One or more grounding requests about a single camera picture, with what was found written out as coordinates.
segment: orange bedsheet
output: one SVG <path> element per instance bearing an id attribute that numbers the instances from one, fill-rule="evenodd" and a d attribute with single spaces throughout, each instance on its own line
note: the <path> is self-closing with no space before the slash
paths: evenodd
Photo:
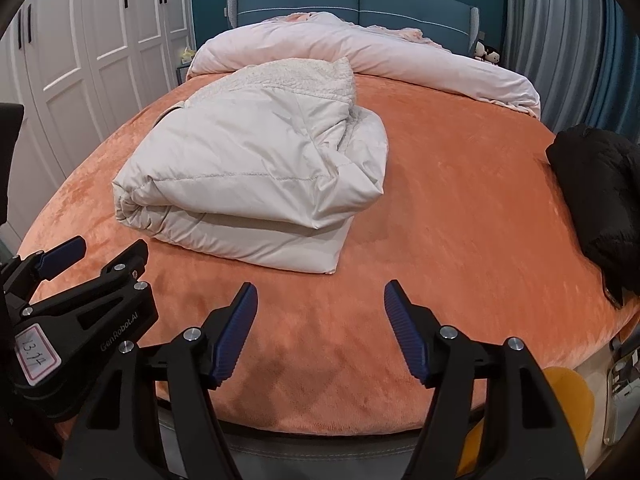
<path id="1" fill-rule="evenodd" d="M 86 258 L 36 298 L 97 276 L 139 234 L 114 219 L 111 179 L 171 104 L 220 76 L 165 95 L 107 139 L 64 183 L 20 254 L 82 235 Z M 337 272 L 299 274 L 156 240 L 144 279 L 160 319 L 141 344 L 171 340 L 228 304 L 244 281 L 260 307 L 234 376 L 212 394 L 220 418 L 267 430 L 389 433 L 419 427 L 430 392 L 404 364 L 383 308 L 397 278 L 414 303 L 471 338 L 518 335 L 543 367 L 575 367 L 638 310 L 615 311 L 582 256 L 546 163 L 537 120 L 428 88 L 356 76 L 358 104 L 385 123 L 385 195 L 356 216 Z M 166 395 L 161 388 L 161 395 Z M 476 402 L 483 391 L 478 388 Z"/>

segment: white duvet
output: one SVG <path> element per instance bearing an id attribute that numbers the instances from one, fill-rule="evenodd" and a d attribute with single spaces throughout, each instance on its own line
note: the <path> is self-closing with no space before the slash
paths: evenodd
<path id="1" fill-rule="evenodd" d="M 215 256 L 334 272 L 387 155 L 348 60 L 334 61 L 238 66 L 168 110 L 113 181 L 116 219 Z"/>
<path id="2" fill-rule="evenodd" d="M 267 20 L 223 32 L 200 48 L 189 74 L 234 72 L 287 57 L 329 62 L 346 57 L 355 73 L 461 94 L 540 118 L 540 96 L 526 77 L 411 41 L 398 31 L 343 22 L 328 12 Z"/>

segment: plush panda toy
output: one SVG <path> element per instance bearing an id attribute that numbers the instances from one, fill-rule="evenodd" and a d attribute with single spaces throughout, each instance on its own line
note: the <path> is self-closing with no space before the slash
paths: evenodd
<path id="1" fill-rule="evenodd" d="M 485 63 L 491 63 L 497 65 L 500 61 L 500 54 L 490 46 L 484 46 L 479 41 L 476 43 L 476 50 L 474 52 L 474 58 L 478 61 L 484 61 Z"/>
<path id="2" fill-rule="evenodd" d="M 490 46 L 485 47 L 484 49 L 484 60 L 497 65 L 500 62 L 500 54 L 498 54 L 494 49 Z"/>

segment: bed frame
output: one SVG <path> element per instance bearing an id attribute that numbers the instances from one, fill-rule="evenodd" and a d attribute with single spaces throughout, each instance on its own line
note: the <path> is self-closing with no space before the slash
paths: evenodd
<path id="1" fill-rule="evenodd" d="M 478 42 L 478 8 L 455 0 L 226 0 L 225 9 L 231 28 L 292 12 L 321 11 L 363 27 L 419 28 L 462 56 L 472 56 Z"/>

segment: wardrobe door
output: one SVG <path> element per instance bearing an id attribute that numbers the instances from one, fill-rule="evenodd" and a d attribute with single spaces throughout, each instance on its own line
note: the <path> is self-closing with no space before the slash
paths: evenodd
<path id="1" fill-rule="evenodd" d="M 26 0 L 31 93 L 66 176 L 104 140 L 104 121 L 82 31 L 81 0 Z"/>
<path id="2" fill-rule="evenodd" d="M 190 33 L 190 0 L 162 0 L 164 13 L 164 30 L 172 63 L 173 72 L 180 65 L 180 55 L 191 44 Z"/>
<path id="3" fill-rule="evenodd" d="M 24 105 L 24 119 L 9 176 L 8 222 L 0 228 L 2 241 L 13 253 L 65 180 L 31 96 L 21 25 L 24 26 L 24 8 L 0 40 L 0 102 Z"/>
<path id="4" fill-rule="evenodd" d="M 148 99 L 127 30 L 131 0 L 81 0 L 82 30 L 95 91 L 109 133 L 137 114 Z"/>
<path id="5" fill-rule="evenodd" d="M 146 89 L 144 105 L 162 97 L 175 87 L 164 37 L 164 0 L 129 0 L 127 30 L 140 60 L 140 72 Z"/>

